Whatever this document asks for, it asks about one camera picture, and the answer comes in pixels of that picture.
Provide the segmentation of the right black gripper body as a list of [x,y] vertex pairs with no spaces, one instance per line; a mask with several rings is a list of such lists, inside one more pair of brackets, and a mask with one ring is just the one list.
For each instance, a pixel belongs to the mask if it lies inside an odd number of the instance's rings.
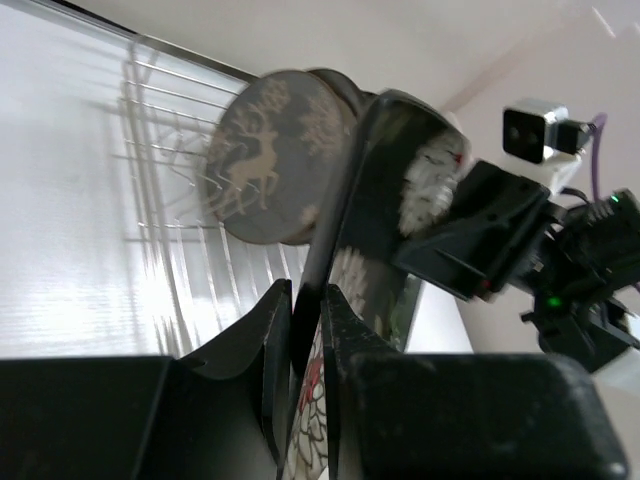
[[629,349],[629,309],[615,298],[639,284],[639,201],[628,189],[572,207],[547,233],[519,275],[533,297],[520,315],[545,353],[567,356],[594,373]]

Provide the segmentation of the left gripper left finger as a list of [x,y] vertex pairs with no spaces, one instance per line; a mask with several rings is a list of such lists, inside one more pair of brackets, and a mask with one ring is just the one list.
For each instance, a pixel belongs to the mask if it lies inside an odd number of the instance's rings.
[[194,352],[1,364],[5,479],[273,479],[292,288],[275,281]]

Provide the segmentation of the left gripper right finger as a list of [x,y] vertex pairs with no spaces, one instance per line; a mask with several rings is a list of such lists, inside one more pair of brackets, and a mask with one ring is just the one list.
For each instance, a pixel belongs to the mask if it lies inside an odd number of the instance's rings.
[[321,303],[333,479],[624,479],[587,372],[544,354],[407,354]]

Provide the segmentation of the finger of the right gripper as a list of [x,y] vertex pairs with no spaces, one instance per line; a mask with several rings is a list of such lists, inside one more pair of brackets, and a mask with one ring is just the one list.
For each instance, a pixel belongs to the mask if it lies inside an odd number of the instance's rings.
[[399,244],[393,264],[462,300],[505,286],[543,225],[548,188],[480,161],[444,219]]

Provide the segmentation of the black floral square plate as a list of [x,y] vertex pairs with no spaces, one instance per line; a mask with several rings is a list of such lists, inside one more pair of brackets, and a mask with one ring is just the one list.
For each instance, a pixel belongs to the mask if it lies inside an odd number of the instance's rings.
[[423,101],[399,90],[367,100],[332,174],[293,311],[282,478],[317,479],[329,463],[321,327],[328,284],[361,325],[383,324],[407,277],[392,264],[396,250],[445,215],[468,157],[464,135]]

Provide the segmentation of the cream plate brown rim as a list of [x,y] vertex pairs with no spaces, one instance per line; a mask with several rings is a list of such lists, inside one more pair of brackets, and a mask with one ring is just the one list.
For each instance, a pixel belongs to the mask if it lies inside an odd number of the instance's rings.
[[308,70],[308,73],[324,82],[339,99],[345,134],[350,135],[365,107],[376,94],[362,90],[350,77],[335,69],[315,68]]

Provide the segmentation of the grey reindeer round plate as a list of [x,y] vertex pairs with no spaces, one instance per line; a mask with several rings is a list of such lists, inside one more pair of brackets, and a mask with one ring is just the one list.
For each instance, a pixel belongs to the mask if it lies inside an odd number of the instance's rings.
[[210,212],[250,244],[304,242],[348,144],[345,120],[340,99],[310,72],[281,70],[249,84],[211,139]]

